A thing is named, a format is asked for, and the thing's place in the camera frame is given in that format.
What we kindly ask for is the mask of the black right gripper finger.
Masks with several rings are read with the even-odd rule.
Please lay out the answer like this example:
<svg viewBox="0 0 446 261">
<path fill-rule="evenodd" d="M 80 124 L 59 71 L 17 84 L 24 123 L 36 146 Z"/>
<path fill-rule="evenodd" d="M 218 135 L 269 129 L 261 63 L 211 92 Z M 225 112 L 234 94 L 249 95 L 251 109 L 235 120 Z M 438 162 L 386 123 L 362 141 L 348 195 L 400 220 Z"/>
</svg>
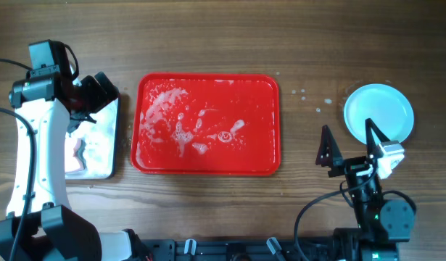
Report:
<svg viewBox="0 0 446 261">
<path fill-rule="evenodd" d="M 389 138 L 377 127 L 371 118 L 365 120 L 367 158 L 383 157 L 384 147 L 390 142 Z"/>
<path fill-rule="evenodd" d="M 343 164 L 342 154 L 327 125 L 321 129 L 321 142 L 315 164 L 321 167 L 339 167 Z"/>
</svg>

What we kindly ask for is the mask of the light blue plate back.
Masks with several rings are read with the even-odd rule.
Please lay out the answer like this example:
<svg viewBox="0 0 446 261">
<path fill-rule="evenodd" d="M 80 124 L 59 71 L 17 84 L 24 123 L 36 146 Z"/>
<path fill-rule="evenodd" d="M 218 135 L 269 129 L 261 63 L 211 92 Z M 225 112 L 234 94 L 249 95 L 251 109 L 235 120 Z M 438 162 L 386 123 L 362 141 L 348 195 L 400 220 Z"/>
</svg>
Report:
<svg viewBox="0 0 446 261">
<path fill-rule="evenodd" d="M 414 126 L 414 111 L 396 88 L 381 83 L 364 85 L 347 98 L 344 123 L 360 142 L 366 142 L 365 121 L 370 118 L 392 141 L 403 142 Z"/>
</svg>

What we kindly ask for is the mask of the pink sponge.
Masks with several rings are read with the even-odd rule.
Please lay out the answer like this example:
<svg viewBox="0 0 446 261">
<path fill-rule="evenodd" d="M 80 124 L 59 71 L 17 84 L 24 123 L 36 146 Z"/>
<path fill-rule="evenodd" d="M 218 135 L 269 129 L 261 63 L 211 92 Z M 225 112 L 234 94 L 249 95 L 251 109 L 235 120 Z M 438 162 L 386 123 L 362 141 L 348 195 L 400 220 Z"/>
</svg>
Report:
<svg viewBox="0 0 446 261">
<path fill-rule="evenodd" d="M 65 139 L 65 173 L 76 173 L 84 170 L 83 161 L 79 152 L 82 141 L 79 138 Z"/>
</svg>

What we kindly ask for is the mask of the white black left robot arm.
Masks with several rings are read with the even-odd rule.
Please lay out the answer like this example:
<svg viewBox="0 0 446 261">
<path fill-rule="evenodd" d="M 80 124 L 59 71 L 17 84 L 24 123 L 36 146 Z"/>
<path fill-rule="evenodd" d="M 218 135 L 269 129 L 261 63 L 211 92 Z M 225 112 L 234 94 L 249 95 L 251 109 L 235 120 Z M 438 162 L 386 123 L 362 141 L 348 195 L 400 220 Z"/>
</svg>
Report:
<svg viewBox="0 0 446 261">
<path fill-rule="evenodd" d="M 99 72 L 75 85 L 76 74 L 28 74 L 9 92 L 16 118 L 18 155 L 15 187 L 0 221 L 4 260 L 161 260 L 132 231 L 100 234 L 69 207 L 65 181 L 65 134 L 74 106 L 87 117 L 119 97 Z"/>
</svg>

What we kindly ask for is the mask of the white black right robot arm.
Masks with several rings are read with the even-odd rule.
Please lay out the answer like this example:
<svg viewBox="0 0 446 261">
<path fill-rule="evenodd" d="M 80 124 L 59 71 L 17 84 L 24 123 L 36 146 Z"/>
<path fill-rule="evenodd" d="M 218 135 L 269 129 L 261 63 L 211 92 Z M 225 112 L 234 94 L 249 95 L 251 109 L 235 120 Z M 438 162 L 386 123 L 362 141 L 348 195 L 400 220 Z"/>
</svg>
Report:
<svg viewBox="0 0 446 261">
<path fill-rule="evenodd" d="M 383 191 L 388 178 L 405 157 L 398 141 L 390 140 L 370 118 L 365 120 L 366 155 L 342 157 L 331 131 L 325 127 L 325 166 L 331 178 L 343 176 L 357 228 L 337 228 L 329 254 L 335 260 L 398 260 L 399 243 L 408 242 L 416 221 L 416 204 L 400 191 Z"/>
</svg>

